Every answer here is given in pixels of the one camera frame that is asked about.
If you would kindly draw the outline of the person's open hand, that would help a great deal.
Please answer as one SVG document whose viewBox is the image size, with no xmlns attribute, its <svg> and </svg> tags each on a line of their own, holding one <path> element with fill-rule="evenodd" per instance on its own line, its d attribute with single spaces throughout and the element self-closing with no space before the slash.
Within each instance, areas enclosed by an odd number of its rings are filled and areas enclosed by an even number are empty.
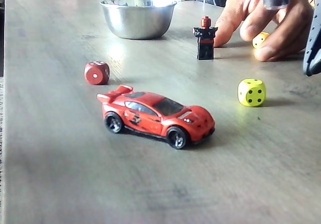
<svg viewBox="0 0 321 224">
<path fill-rule="evenodd" d="M 239 29 L 240 37 L 250 42 L 270 21 L 277 28 L 254 50 L 258 61 L 275 61 L 305 48 L 309 35 L 313 9 L 308 0 L 290 0 L 287 8 L 268 11 L 263 0 L 226 0 L 218 17 L 214 47 L 227 43 Z"/>
</svg>

